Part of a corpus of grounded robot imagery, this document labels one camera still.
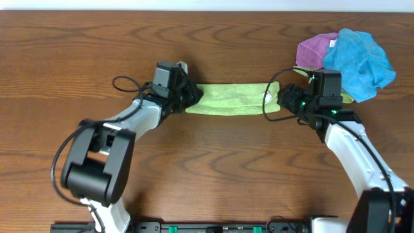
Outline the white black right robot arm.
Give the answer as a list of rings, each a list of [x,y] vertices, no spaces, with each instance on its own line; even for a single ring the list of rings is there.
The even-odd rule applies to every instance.
[[[413,231],[413,189],[386,164],[354,111],[343,108],[338,91],[323,94],[290,84],[278,93],[278,104],[316,131],[358,196],[350,220],[312,217],[302,232]]]

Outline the light green cloth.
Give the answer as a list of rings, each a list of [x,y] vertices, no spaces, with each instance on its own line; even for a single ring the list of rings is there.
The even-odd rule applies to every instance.
[[[187,113],[216,116],[260,115],[280,110],[277,104],[279,83],[199,84],[199,102]]]

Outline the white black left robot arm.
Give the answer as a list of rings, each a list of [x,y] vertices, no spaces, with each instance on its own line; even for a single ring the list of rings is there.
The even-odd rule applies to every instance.
[[[122,194],[135,142],[170,114],[195,105],[203,95],[180,64],[158,67],[153,81],[135,85],[136,96],[128,108],[105,120],[82,120],[52,161],[56,164],[63,149],[70,148],[59,182],[56,168],[50,169],[52,185],[55,190],[69,190],[75,205],[88,208],[95,232],[134,232]]]

